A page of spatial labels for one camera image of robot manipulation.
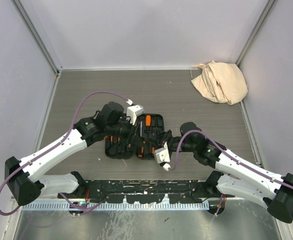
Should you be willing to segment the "beige cloth bag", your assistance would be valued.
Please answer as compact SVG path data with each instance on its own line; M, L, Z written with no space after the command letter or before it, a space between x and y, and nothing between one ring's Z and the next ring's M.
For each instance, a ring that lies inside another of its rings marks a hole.
M234 63L211 61L196 66L201 74L191 77L193 87L206 99L234 105L248 94L248 86L240 68Z

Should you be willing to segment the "black plastic tool case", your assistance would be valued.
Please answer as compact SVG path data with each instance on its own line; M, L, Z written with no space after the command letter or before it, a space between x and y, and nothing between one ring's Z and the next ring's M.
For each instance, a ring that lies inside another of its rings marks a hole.
M128 138L109 136L105 139L104 153L111 159L130 159L136 156L141 160L154 159L159 147L150 139L165 132L164 118L160 114L144 113L137 117Z

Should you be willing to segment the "black handled screwdriver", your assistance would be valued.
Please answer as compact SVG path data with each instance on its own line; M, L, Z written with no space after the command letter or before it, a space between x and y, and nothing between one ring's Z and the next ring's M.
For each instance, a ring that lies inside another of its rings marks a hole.
M141 137L141 141L142 141L142 146L139 150L139 154L138 154L138 157L141 158L141 159L145 159L146 155L146 147L145 147L145 144L146 144L146 122L145 120L141 121L140 122L140 137Z

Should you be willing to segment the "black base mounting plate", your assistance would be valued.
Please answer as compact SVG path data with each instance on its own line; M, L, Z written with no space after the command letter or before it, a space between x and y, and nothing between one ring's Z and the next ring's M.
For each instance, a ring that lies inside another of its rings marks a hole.
M121 204L161 203L168 197L170 204L202 203L219 198L221 193L200 180L89 180L82 194L66 193L68 199L87 197L91 203Z

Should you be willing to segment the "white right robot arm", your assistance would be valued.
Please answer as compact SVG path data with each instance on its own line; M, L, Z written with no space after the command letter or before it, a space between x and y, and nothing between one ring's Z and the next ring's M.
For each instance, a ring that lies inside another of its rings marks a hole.
M173 171L178 164L170 162L172 152L192 152L200 164L213 168L205 185L208 195L243 198L265 208L281 222L293 222L293 174L274 173L241 158L193 122L184 123L180 134L173 137L166 131L148 136L148 142L156 148L156 161L166 171Z

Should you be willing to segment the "orange handled screwdriver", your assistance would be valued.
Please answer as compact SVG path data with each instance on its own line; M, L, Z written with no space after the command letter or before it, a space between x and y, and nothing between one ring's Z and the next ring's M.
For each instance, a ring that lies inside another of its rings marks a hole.
M151 122L152 122L152 117L150 115L147 115L145 117L145 127L147 131L151 130Z

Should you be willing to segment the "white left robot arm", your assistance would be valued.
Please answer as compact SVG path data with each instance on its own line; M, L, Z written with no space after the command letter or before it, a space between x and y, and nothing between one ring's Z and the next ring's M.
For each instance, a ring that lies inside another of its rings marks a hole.
M77 171L65 175L47 175L47 171L107 137L127 139L137 117L143 113L144 108L139 104L124 108L109 102L95 115L73 123L70 131L41 150L21 159L14 156L7 159L4 175L18 205L25 206L40 196L59 193L84 197L89 187Z

